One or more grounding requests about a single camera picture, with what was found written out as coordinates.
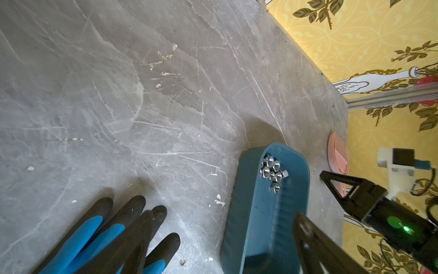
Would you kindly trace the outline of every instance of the grey marble surface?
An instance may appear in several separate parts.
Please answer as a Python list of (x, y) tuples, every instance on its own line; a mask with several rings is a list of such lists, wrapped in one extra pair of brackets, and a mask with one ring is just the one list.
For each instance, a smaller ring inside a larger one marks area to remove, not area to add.
[(239, 157), (277, 141), (306, 157), (308, 215), (341, 243), (318, 174), (346, 121), (255, 0), (2, 1), (0, 273), (29, 272), (97, 198), (136, 194), (168, 208), (152, 246), (181, 236), (165, 273), (222, 273)]

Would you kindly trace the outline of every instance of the yellow wallpaper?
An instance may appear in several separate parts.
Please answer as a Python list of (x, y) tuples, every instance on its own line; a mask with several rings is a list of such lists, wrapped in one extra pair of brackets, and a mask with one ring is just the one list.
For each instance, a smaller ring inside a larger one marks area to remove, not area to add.
[[(430, 160), (433, 166), (438, 165), (438, 128), (435, 127), (438, 114), (438, 100), (424, 101), (420, 103), (402, 104), (390, 107), (386, 115), (382, 117), (383, 109), (380, 109), (379, 116), (372, 117), (379, 109), (354, 110), (349, 112), (348, 118), (348, 151), (350, 157), (350, 174), (356, 177), (366, 178), (383, 187), (388, 187), (388, 176), (385, 168), (377, 167), (377, 149), (383, 147), (411, 148), (415, 149), (415, 158)], [(429, 119), (432, 123), (424, 124)], [(429, 171), (416, 172), (416, 178), (430, 178)], [(400, 194), (398, 199), (405, 206), (422, 217), (425, 216), (425, 201), (438, 195), (438, 189), (431, 188), (427, 195), (415, 197), (409, 194)], [(365, 266), (372, 273), (394, 273), (388, 266), (385, 266), (380, 256), (381, 236), (373, 231), (365, 231), (365, 228), (344, 222), (343, 249)], [(389, 249), (392, 262), (400, 266), (397, 272), (419, 273), (421, 266), (411, 261), (412, 258), (404, 253), (394, 254)], [(414, 267), (409, 272), (409, 264)]]
[(437, 0), (272, 0), (267, 8), (346, 98), (438, 75)]

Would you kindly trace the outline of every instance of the work glove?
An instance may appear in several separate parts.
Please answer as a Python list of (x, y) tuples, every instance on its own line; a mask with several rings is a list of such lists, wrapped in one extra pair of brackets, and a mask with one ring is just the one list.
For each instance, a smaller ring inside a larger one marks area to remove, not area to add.
[(98, 200), (32, 274), (162, 273), (180, 247), (180, 237), (169, 234), (146, 256), (167, 209), (156, 206), (141, 213), (145, 203), (143, 196), (135, 196), (105, 223), (113, 200)]

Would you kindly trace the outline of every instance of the blue tray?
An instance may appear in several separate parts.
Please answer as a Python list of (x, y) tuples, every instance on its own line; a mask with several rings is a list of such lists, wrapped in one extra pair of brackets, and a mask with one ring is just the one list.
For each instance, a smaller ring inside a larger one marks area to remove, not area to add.
[[(259, 176), (266, 153), (289, 172), (278, 194), (271, 192), (270, 180)], [(309, 182), (304, 157), (281, 143), (252, 148), (242, 156), (222, 247), (225, 274), (300, 272), (292, 220), (297, 211), (307, 212)]]

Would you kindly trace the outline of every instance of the hex nut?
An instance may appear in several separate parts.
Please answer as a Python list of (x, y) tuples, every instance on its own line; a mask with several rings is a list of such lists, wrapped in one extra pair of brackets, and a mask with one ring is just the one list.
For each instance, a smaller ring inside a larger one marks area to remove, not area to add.
[(261, 169), (261, 175), (263, 178), (269, 179), (269, 177), (271, 176), (271, 169), (269, 167), (263, 167)]
[(281, 174), (283, 174), (283, 177), (286, 178), (287, 176), (289, 176), (289, 172), (287, 172), (287, 170), (283, 170), (281, 171)]
[(273, 182), (271, 185), (271, 191), (274, 192), (275, 194), (280, 192), (280, 185), (276, 182)]
[(273, 167), (274, 165), (274, 157), (267, 154), (265, 158), (263, 158), (263, 162), (266, 164), (267, 167)]
[(280, 170), (280, 161), (275, 160), (274, 163), (273, 163), (273, 165), (272, 165), (272, 169), (273, 169), (275, 172), (279, 171), (279, 170)]
[(280, 183), (281, 180), (283, 180), (283, 174), (279, 171), (275, 173), (275, 178), (274, 181), (276, 181), (277, 183)]
[(269, 179), (270, 179), (271, 181), (274, 181), (274, 180), (275, 180), (275, 172), (271, 171), (271, 174), (269, 175)]

